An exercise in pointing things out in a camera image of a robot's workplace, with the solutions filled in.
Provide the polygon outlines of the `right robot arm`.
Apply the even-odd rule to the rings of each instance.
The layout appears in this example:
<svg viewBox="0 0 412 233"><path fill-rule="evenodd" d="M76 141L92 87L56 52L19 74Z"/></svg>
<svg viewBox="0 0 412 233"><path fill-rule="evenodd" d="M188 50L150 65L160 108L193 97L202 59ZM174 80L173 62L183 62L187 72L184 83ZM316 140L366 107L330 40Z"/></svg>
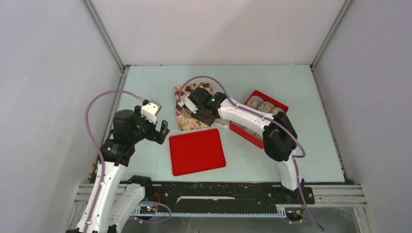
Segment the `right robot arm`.
<svg viewBox="0 0 412 233"><path fill-rule="evenodd" d="M263 140L266 155L276 161L281 175L282 195L285 201L295 203L302 197L301 177L295 166L297 140L288 116L279 112L260 112L217 92L211 95L201 87L195 88L178 101L178 105L190 112L192 118L211 126L217 119L237 123L253 131Z"/></svg>

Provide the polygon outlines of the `metal tongs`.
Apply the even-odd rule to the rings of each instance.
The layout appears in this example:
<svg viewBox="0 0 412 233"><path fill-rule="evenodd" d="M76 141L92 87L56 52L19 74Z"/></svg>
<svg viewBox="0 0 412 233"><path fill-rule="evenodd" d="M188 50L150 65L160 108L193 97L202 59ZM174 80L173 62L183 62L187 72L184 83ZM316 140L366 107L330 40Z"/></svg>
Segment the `metal tongs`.
<svg viewBox="0 0 412 233"><path fill-rule="evenodd" d="M185 117L192 118L191 115L190 115L190 114L191 114L191 111L190 111L190 110L184 109L183 112L182 112L182 114L183 114L183 116L185 116ZM229 128L228 123L223 123L222 121L219 121L219 120L216 120L211 126L212 126L212 127L221 127L221 128L224 128L224 129L228 129L228 128Z"/></svg>

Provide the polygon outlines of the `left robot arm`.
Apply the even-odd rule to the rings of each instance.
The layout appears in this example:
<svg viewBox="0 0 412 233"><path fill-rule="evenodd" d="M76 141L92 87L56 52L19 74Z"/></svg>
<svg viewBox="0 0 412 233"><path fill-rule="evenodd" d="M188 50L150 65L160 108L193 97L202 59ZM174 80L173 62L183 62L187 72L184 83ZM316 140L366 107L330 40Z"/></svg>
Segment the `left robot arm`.
<svg viewBox="0 0 412 233"><path fill-rule="evenodd" d="M115 194L125 173L135 145L142 140L163 144L169 133L168 122L163 120L156 130L157 114L161 105L144 101L134 110L121 110L114 114L113 129L101 145L103 162L98 165L97 176L84 213L71 233L119 233L139 202L153 198L151 178L134 175L127 181L125 192L117 203Z"/></svg>

